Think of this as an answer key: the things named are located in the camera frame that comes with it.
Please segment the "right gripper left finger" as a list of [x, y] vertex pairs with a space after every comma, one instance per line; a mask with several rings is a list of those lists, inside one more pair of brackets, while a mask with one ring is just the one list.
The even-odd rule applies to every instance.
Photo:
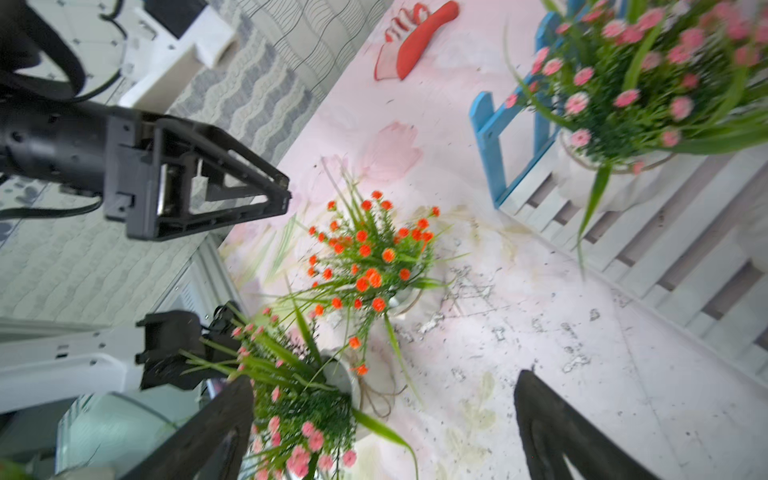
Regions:
[[237, 479], [252, 422], [253, 390], [238, 378], [123, 477]]

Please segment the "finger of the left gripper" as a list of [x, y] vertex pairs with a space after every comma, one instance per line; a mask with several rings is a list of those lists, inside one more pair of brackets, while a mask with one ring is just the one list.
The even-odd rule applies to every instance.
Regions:
[[161, 219], [265, 219], [288, 211], [289, 178], [218, 127], [163, 117], [152, 147]]
[[287, 206], [244, 206], [181, 216], [143, 217], [131, 214], [126, 221], [126, 235], [133, 240], [167, 241], [217, 228], [282, 216], [287, 211]]

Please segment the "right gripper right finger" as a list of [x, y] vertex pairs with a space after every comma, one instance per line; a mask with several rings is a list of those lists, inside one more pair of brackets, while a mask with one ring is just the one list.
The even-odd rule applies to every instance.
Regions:
[[656, 476], [531, 370], [523, 370], [514, 405], [530, 477], [571, 479], [654, 479]]

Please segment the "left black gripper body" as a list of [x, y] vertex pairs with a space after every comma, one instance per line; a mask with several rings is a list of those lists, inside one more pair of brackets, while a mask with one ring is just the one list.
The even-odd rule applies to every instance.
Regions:
[[154, 240], [153, 113], [94, 102], [1, 101], [1, 171], [99, 196], [126, 235]]

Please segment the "pink flower pot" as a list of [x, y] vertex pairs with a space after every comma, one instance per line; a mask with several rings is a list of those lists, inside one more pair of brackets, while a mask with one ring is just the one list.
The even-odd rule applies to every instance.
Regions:
[[181, 352], [187, 374], [242, 380], [252, 393], [242, 479], [341, 479], [355, 466], [356, 445], [366, 434], [414, 451], [365, 411], [364, 364], [353, 361], [344, 347], [318, 346], [323, 308], [289, 294], [249, 319], [227, 303], [224, 336], [210, 331], [201, 339], [205, 352]]
[[767, 140], [767, 15], [733, 1], [554, 2], [550, 45], [506, 99], [556, 124], [596, 171], [585, 207], [650, 153], [733, 153]]

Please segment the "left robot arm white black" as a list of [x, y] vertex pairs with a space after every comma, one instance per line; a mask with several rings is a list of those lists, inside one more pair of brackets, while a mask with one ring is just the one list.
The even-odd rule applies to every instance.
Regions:
[[[167, 241], [284, 215], [288, 177], [208, 124], [91, 102], [1, 100], [1, 169], [61, 185], [125, 225], [130, 239]], [[11, 412], [89, 394], [203, 375], [223, 336], [189, 311], [150, 313], [124, 326], [11, 341], [1, 347], [1, 409]]]

